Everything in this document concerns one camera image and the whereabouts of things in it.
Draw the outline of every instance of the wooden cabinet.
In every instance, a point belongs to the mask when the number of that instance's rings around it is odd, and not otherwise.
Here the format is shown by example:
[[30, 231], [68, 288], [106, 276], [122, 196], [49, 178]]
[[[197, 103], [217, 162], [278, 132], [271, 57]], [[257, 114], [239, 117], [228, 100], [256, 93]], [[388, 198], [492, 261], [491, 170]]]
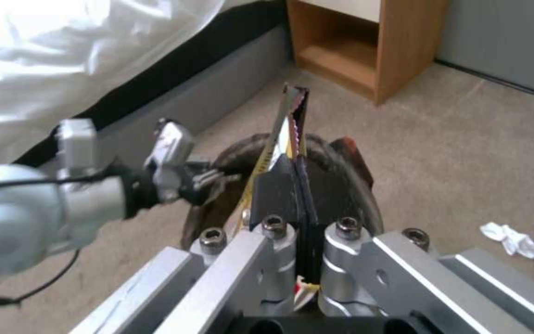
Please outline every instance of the wooden cabinet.
[[446, 0], [287, 1], [296, 64], [376, 104], [432, 63], [447, 8]]

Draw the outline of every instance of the wire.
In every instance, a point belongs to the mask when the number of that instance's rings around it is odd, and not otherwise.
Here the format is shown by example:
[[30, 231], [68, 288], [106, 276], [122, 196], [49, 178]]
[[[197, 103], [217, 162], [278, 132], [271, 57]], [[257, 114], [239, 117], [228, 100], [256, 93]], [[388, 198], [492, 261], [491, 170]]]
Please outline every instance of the wire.
[[74, 178], [43, 178], [43, 179], [29, 179], [29, 180], [6, 180], [0, 182], [0, 188], [7, 188], [9, 186], [27, 186], [33, 184], [65, 184], [65, 183], [86, 183], [86, 182], [99, 182], [104, 180], [108, 176], [107, 170], [103, 169], [102, 171], [95, 173], [93, 175], [88, 175], [85, 177], [74, 177]]
[[59, 281], [59, 279], [61, 277], [63, 277], [63, 275], [65, 275], [71, 269], [71, 267], [76, 263], [76, 261], [78, 260], [79, 256], [80, 256], [80, 250], [76, 250], [74, 252], [74, 256], [71, 258], [70, 262], [65, 266], [65, 268], [63, 268], [61, 271], [59, 271], [59, 273], [57, 275], [55, 275], [52, 279], [49, 279], [49, 281], [47, 281], [46, 283], [44, 283], [40, 287], [38, 287], [38, 288], [36, 288], [34, 290], [31, 290], [31, 291], [29, 291], [29, 292], [27, 292], [27, 293], [25, 293], [25, 294], [23, 294], [21, 296], [18, 296], [16, 298], [0, 297], [0, 307], [8, 306], [8, 305], [16, 305], [16, 306], [20, 307], [21, 303], [24, 300], [27, 300], [28, 298], [34, 296], [35, 294], [38, 294], [42, 290], [50, 287], [55, 282]]

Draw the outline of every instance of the bed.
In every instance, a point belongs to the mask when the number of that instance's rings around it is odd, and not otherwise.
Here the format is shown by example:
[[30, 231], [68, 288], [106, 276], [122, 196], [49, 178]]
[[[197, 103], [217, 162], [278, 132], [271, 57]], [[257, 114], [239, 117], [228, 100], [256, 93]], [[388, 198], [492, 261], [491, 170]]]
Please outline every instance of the bed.
[[102, 129], [286, 20], [281, 0], [10, 6], [0, 14], [0, 163], [32, 166], [54, 156], [59, 120]]

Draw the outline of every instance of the carpet floor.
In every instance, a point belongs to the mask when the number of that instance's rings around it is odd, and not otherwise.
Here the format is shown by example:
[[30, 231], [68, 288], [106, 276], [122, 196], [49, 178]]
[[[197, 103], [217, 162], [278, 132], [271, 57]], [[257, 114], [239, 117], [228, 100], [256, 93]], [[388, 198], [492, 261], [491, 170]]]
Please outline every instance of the carpet floor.
[[[387, 231], [422, 228], [442, 253], [478, 247], [534, 279], [534, 260], [508, 256], [479, 232], [493, 221], [534, 239], [534, 96], [433, 65], [382, 106], [290, 66], [202, 133], [195, 154], [271, 129], [284, 82], [310, 87], [307, 132], [352, 137], [375, 178]], [[0, 333], [63, 333], [159, 250], [177, 246], [188, 205], [155, 207], [107, 224], [76, 266], [22, 308], [0, 309]], [[0, 280], [19, 295], [52, 277], [70, 254]]]

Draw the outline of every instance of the crumpled paper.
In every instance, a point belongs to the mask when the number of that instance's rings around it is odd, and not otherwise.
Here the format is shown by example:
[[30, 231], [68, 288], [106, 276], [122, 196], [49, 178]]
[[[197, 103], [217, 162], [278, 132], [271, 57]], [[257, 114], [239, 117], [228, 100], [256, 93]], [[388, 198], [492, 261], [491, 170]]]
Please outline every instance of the crumpled paper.
[[508, 225], [500, 226], [494, 222], [482, 225], [479, 230], [486, 237], [500, 241], [508, 255], [518, 253], [526, 258], [534, 258], [534, 241], [528, 235], [518, 233]]

